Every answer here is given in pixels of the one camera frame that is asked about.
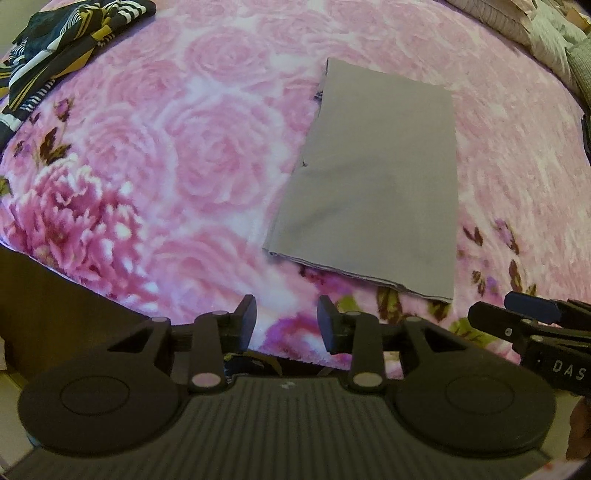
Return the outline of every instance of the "human hand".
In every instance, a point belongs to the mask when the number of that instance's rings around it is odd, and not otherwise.
[[[591,454],[591,401],[582,398],[570,415],[567,460],[582,460]]]

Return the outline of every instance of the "gray cloth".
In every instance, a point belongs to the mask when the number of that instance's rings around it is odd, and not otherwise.
[[[454,125],[443,87],[330,59],[319,114],[264,248],[451,300]]]

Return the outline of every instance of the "black and white striped fabric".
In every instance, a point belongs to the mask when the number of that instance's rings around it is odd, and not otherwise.
[[[0,63],[0,98],[8,95],[0,113],[0,154],[57,82],[139,18],[155,13],[150,0],[89,0],[33,15]]]

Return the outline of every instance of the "bed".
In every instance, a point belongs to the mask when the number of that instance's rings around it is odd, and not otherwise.
[[[511,290],[591,301],[583,111],[523,48],[435,0],[156,3],[11,140],[0,164],[6,247],[173,324],[254,294],[252,349],[341,368],[348,356],[325,353],[316,325],[322,294],[384,322],[421,316],[512,361],[508,343],[469,329],[471,304],[500,305]],[[453,95],[451,306],[261,248],[328,57]],[[387,369],[401,375],[395,355]]]

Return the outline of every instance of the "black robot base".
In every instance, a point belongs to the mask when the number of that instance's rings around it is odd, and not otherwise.
[[[381,324],[321,297],[342,377],[227,378],[247,349],[256,302],[193,324],[147,320],[39,375],[18,411],[41,446],[9,480],[518,480],[542,467],[556,409],[526,368],[419,318]],[[400,353],[404,379],[385,375]],[[189,352],[186,382],[171,378]]]

